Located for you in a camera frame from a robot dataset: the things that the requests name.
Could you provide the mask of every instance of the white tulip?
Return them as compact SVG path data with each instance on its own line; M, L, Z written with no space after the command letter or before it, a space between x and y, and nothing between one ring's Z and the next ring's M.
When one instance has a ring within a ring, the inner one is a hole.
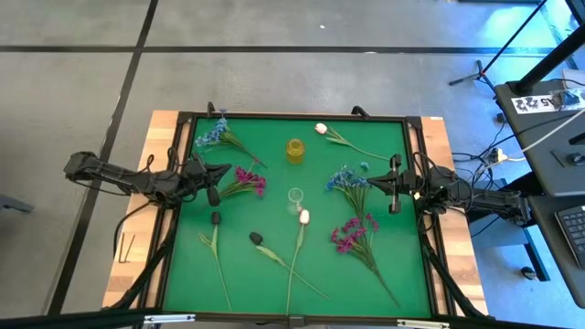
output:
M320 133L320 134L325 134L327 133L327 126L322 124L322 123L317 123L314 127L314 129Z
M309 210L307 209L303 209L301 210L301 215L299 216L299 221L301 222L301 224L303 225L307 225L309 224Z

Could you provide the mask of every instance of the green table surface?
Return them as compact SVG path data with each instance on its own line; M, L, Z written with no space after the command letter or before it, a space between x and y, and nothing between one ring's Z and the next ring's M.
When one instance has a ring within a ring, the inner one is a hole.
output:
M210 131L215 121L198 119L194 137ZM369 190L366 201L367 212L380 223L373 240L375 258L400 307L389 299L376 276L362 262L336 252L330 241L331 232L335 227L341 228L354 214L340 191L325 190L330 175L344 164L359 169L363 161L370 166L364 176L384 175L388 162L327 141L315 132L316 123L229 119L230 129L268 166L256 164L252 170L266 177L265 195L242 193L222 200L218 207L211 207L201 193L197 200L182 206L165 291L166 311L229 313L212 252L198 238L199 232L211 237L211 212L219 211L223 221L218 228L218 254L232 312L284 314L289 272L261 255L249 234L261 233L264 246L290 265L299 220L288 210L288 191L299 187L304 192L302 206L311 212L311 222L295 269L331 300L293 278L291 314L431 316L411 197L400 196L402 212L392 216L388 214L389 198L376 188ZM324 123L366 151L388 158L393 154L406 158L400 123ZM292 138L299 138L305 144L302 164L290 164L286 159L285 145ZM200 153L207 149L193 146ZM219 183L219 189L233 180L236 165L248 169L252 164L248 155L230 146L214 146L202 155L209 164L233 164Z

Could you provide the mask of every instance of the black desk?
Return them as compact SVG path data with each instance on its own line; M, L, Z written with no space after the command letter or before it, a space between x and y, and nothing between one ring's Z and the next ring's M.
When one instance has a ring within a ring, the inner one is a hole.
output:
M585 271L577 266L569 244L555 218L556 211L585 205L585 196L529 196L528 204L532 211L532 218L538 223L570 294L580 308L585 308Z
M563 90L562 81L543 81L534 86L532 95L549 95L551 90ZM506 84L495 87L497 99L505 114L512 131L516 134L518 143L525 148L550 132L563 121L545 124L525 133L526 128L541 122L566 116L575 111L543 112L534 114L518 114L511 99L518 98ZM539 194L539 189L548 196L582 196L585 195L585 165L562 167L552 152L568 154L580 152L585 154L585 145L569 145L569 138L585 132L585 115L581 115L566 127L550 136L543 143L526 151L526 159L532 168L532 173L511 183L514 189L529 190Z

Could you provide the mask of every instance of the white cable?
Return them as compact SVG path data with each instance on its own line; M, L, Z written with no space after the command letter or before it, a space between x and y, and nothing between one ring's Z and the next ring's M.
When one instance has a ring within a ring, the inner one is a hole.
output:
M519 152L517 152L517 153L515 153L515 154L512 154L512 155L510 155L510 156L509 156L509 157L507 157L506 159L503 159L503 160L500 160L500 161L498 161L498 162L496 162L496 163L493 163L493 164L490 164L490 165L488 165L486 168L484 168L484 170L482 170L482 171L481 171L481 172L479 172L479 173L482 173L483 171L485 171L485 170L487 170L487 169L489 169L489 168L492 168L492 167L494 167L494 166L496 166L496 165L499 165L499 164L501 164L501 163L502 163L502 162L504 162L504 161L513 161L513 160L511 160L510 158L515 158L515 157L517 157L517 156L519 156L519 155L522 155L524 152L526 152L526 151L530 150L531 148L533 148L533 147L537 146L538 144L542 143L544 140L546 140L548 137L550 137L550 136L551 136L553 133L556 133L556 132L558 132L558 131L559 131L560 129L562 129L564 126L566 126L567 124L571 123L573 120L577 119L577 117L579 117L579 116L580 116L581 114L583 114L584 112L585 112L585 108L583 108L581 111L577 112L575 115L573 115L572 117L570 117L570 118L569 118L568 120L566 120L565 122L561 123L561 124L560 124L560 125L559 125L557 128L555 128L555 129L551 130L551 131L550 131L549 133L547 133L546 135L544 135L544 136L540 137L540 138L539 138L539 139L538 139L536 142L534 142L534 143L530 144L529 146L525 147L524 149L520 150Z

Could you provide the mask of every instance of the sticker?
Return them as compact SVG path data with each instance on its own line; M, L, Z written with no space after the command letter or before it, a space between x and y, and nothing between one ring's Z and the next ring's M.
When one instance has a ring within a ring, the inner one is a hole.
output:
M553 105L551 95L519 97L511 99L511 101L518 114L558 111Z

